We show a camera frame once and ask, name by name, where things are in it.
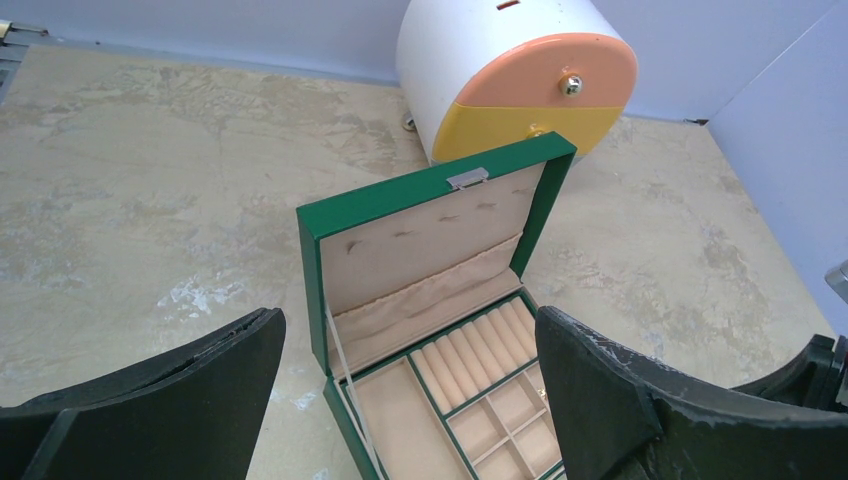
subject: ring roll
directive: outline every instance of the ring roll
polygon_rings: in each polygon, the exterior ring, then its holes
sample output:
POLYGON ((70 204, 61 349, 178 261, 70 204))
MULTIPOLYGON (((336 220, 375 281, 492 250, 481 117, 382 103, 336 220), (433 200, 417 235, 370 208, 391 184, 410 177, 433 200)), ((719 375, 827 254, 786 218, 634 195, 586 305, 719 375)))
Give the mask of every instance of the ring roll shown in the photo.
POLYGON ((506 372, 503 371, 501 365, 498 363, 495 355, 486 346, 486 341, 483 340, 483 336, 480 335, 480 331, 477 330, 477 327, 474 326, 473 323, 466 323, 460 330, 465 334, 466 340, 468 340, 468 344, 471 345, 471 349, 474 350, 474 354, 477 355, 477 359, 480 360, 480 364, 483 365, 483 369, 486 371, 486 375, 489 376, 489 384, 497 382, 506 376, 506 372))
POLYGON ((524 351, 524 347, 521 346, 521 342, 518 341, 518 337, 512 333, 509 325, 506 324, 506 320, 504 320, 501 312, 496 308, 489 312, 488 316, 492 326, 495 327, 495 332, 506 347, 506 351, 509 353, 509 356, 511 356, 518 365, 524 365, 529 362, 530 355, 524 351))
POLYGON ((495 327, 492 326, 492 322, 489 321, 488 315, 481 315, 480 318, 474 320, 474 324, 477 325, 477 330, 492 351, 492 354, 498 360, 501 368, 505 372, 512 372, 517 369, 518 363, 509 354, 506 345, 503 344, 498 333, 495 331, 495 327))
POLYGON ((456 380, 454 380, 453 375, 451 375, 450 369, 448 369, 447 364, 445 364, 445 360, 442 358, 442 354, 439 353, 436 346, 430 343, 425 345, 421 351, 424 353, 424 358, 427 359, 427 363, 430 365, 430 370, 433 371, 433 375, 436 377, 436 380, 438 380, 439 386, 441 386, 442 391, 445 392, 445 397, 450 402, 451 407, 456 408, 462 405, 462 402, 467 399, 462 394, 462 390, 460 390, 459 385, 456 384, 456 380))
POLYGON ((471 375, 477 388, 483 390, 492 385, 489 376, 486 374, 486 370, 483 368, 483 364, 480 363, 480 359, 477 358, 462 330, 456 329, 452 331, 448 334, 448 339, 453 345, 453 348, 456 349, 456 353, 459 354, 459 358, 462 359, 462 363, 465 364, 465 368, 468 369, 468 373, 471 375))
POLYGON ((518 341, 521 343, 524 351, 527 352, 527 355, 530 355, 530 358, 536 358, 536 340, 524 327, 518 313, 516 313, 515 309, 512 308, 512 305, 509 303, 505 303, 500 310, 501 314, 503 314, 504 320, 506 320, 506 324, 509 325, 509 329, 512 330, 512 333, 518 337, 518 341))
POLYGON ((433 397, 433 401, 436 402, 436 406, 439 407, 439 412, 449 412, 450 402, 448 402, 445 392, 442 391, 442 387, 439 386, 436 376, 433 375, 433 370, 430 370, 430 365, 427 364, 427 359, 424 358, 424 354, 421 353, 421 350, 412 352, 412 361, 415 362, 415 366, 418 368, 418 373, 421 374, 421 379, 424 380, 424 386, 427 387, 427 390, 433 397))
POLYGON ((456 352, 456 349, 453 348, 453 344, 450 343, 448 337, 442 337, 436 340, 436 348, 438 348, 439 353, 442 354, 445 364, 447 364, 453 374, 453 378, 456 380, 456 383, 459 385, 459 389, 462 390, 462 394, 465 395, 465 398, 471 398, 480 393, 477 385, 474 384, 474 380, 471 379, 471 374, 468 373, 468 369, 465 368, 465 365, 459 358, 459 354, 456 352))
POLYGON ((530 332, 530 335, 533 336, 533 341, 536 340, 536 320, 533 319, 533 315, 530 314, 530 310, 527 310, 527 305, 524 305, 524 302, 521 301, 520 298, 516 297, 511 302, 512 308, 515 309, 515 313, 518 314, 518 318, 521 319, 521 324, 524 325, 524 328, 530 332))

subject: slot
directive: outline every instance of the slot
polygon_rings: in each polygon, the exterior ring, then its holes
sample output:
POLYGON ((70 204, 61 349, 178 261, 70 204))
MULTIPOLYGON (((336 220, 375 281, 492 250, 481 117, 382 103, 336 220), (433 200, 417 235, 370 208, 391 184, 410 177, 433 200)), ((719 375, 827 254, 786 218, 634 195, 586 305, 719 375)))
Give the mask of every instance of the slot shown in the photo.
POLYGON ((487 395, 509 432, 515 431, 538 411, 537 403, 527 394, 521 379, 521 376, 515 377, 487 395))
POLYGON ((493 354, 492 350, 486 345, 486 341, 483 340, 483 336, 480 335, 480 331, 477 330, 474 323, 467 323, 460 330, 462 330, 462 333, 465 334, 468 344, 471 345, 471 349, 483 365, 483 369, 489 377, 489 385, 491 386, 493 383, 505 377, 506 372, 504 372, 503 368, 501 368, 501 365, 495 358, 495 354, 493 354))
POLYGON ((539 362, 534 363, 527 370, 524 371, 524 375, 527 377, 527 380, 530 381, 530 385, 533 386, 533 389, 537 392, 539 390, 545 389, 545 381, 542 379, 542 369, 539 367, 539 362))
POLYGON ((462 363, 465 364, 465 368, 468 369, 468 373, 474 380, 474 384, 477 385, 478 390, 482 391, 489 388, 492 385, 492 382, 489 380, 489 376, 486 374, 483 364, 480 363, 480 359, 477 358, 477 355, 474 353, 474 350, 471 348, 471 345, 468 343, 468 339, 465 338, 465 334, 462 330, 456 329, 451 332, 448 335, 448 340, 450 340, 453 348, 456 349, 456 353, 459 354, 459 358, 462 359, 462 363))
POLYGON ((433 401, 436 402, 436 406, 439 408, 439 411, 441 413, 449 412, 451 404, 445 396, 445 392, 442 391, 442 387, 439 386, 439 382, 436 380, 436 376, 433 374, 433 371, 430 370, 430 365, 427 363, 427 359, 424 358, 424 354, 421 353, 421 350, 412 352, 412 361, 415 363, 418 373, 421 374, 421 379, 424 380, 424 386, 427 387, 427 390, 430 392, 430 396, 433 397, 433 401))
POLYGON ((480 332, 480 336, 483 337, 483 340, 486 342, 486 345, 492 351, 492 354, 495 356, 495 359, 498 361, 498 364, 501 366, 504 372, 512 372, 518 368, 518 363, 512 358, 507 351, 506 345, 503 344, 500 337, 498 337, 497 332, 495 332, 495 327, 492 326, 492 322, 489 321, 489 317, 487 315, 481 315, 478 319, 474 320, 474 325, 477 327, 477 330, 480 332))
POLYGON ((448 421, 468 459, 474 461, 508 440, 491 405, 476 402, 448 421))
POLYGON ((506 324, 516 338, 518 338, 518 342, 521 343, 521 347, 524 348, 524 351, 530 358, 536 358, 536 339, 527 331, 524 324, 521 323, 521 317, 518 316, 515 308, 512 307, 512 304, 505 303, 501 306, 500 310, 504 320, 506 320, 506 324))
POLYGON ((468 478, 407 358, 355 385, 374 448, 390 478, 468 478))
POLYGON ((480 393, 480 390, 471 378, 471 374, 468 373, 468 369, 465 368, 465 364, 462 363, 459 354, 453 348, 453 344, 448 337, 442 337, 436 340, 436 348, 442 354, 442 359, 444 359, 445 364, 447 364, 451 374, 453 374, 453 378, 459 385, 462 394, 465 395, 466 400, 480 393))
POLYGON ((466 398, 462 394, 462 390, 460 390, 459 385, 457 385, 456 380, 453 378, 450 369, 436 346, 430 343, 425 345, 421 351, 424 353, 424 358, 430 365, 430 370, 433 371, 433 375, 439 382, 439 386, 441 386, 442 391, 445 392, 445 397, 450 402, 451 408, 456 408, 462 405, 466 398))
POLYGON ((550 412, 544 412, 513 438, 534 477, 547 472, 560 460, 559 444, 552 428, 550 412))
POLYGON ((542 399, 542 392, 533 386, 533 383, 530 381, 530 377, 526 375, 526 370, 522 373, 524 374, 517 376, 515 380, 519 385, 521 385, 521 389, 524 390, 524 393, 530 398, 530 401, 533 403, 533 407, 537 412, 547 410, 548 404, 542 399))
POLYGON ((524 351, 524 347, 521 346, 521 342, 518 340, 518 337, 512 333, 512 329, 510 329, 509 325, 506 324, 506 320, 504 320, 503 315, 501 315, 501 312, 498 309, 489 312, 489 321, 491 322, 492 327, 495 328, 495 333, 498 334, 498 338, 501 339, 501 342, 503 342, 506 347, 506 351, 509 353, 509 356, 512 357, 518 365, 524 365, 529 362, 530 355, 524 351))
POLYGON ((533 319, 533 314, 527 309, 527 305, 524 304, 520 297, 513 298, 509 304, 512 305, 515 313, 518 314, 518 318, 527 332, 533 338, 536 338, 536 320, 533 319))
POLYGON ((525 480, 535 478, 511 441, 504 443, 477 464, 480 480, 525 480))

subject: white wall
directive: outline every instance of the white wall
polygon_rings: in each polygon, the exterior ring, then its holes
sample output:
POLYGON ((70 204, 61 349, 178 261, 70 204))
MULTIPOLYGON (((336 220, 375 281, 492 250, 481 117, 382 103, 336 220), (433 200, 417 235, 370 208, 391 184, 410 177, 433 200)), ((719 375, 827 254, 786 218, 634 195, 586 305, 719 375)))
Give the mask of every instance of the white wall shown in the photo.
MULTIPOLYGON (((392 83, 408 1, 0 0, 0 17, 73 40, 392 83)), ((628 112, 676 121, 711 118, 835 2, 595 0, 639 57, 628 112)))
POLYGON ((822 313, 848 335, 824 281, 848 259, 848 0, 841 0, 707 125, 822 313))

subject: metal clasp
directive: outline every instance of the metal clasp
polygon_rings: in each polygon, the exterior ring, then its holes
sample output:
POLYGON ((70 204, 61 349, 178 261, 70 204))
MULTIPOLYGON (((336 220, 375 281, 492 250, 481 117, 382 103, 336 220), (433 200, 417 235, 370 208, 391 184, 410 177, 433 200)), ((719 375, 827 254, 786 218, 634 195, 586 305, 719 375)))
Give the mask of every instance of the metal clasp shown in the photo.
POLYGON ((465 190, 472 185, 484 183, 488 179, 489 172, 485 168, 479 167, 474 170, 449 177, 448 183, 454 190, 465 190))
POLYGON ((833 267, 827 272, 824 277, 830 288, 836 292, 839 297, 848 303, 848 260, 842 262, 842 265, 833 267))

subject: screw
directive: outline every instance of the screw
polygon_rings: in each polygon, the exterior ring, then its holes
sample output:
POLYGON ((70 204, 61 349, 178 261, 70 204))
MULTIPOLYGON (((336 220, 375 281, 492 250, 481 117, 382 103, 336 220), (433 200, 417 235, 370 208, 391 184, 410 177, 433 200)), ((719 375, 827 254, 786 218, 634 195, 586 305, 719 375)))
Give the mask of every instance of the screw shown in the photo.
POLYGON ((403 129, 407 132, 415 131, 415 120, 412 118, 411 112, 406 112, 406 114, 403 116, 401 125, 403 125, 403 129))
POLYGON ((527 131, 527 138, 540 137, 546 133, 548 133, 548 130, 541 128, 534 123, 530 125, 530 129, 527 131))
POLYGON ((566 97, 573 97, 583 91, 583 79, 579 75, 568 76, 563 79, 560 89, 566 97))

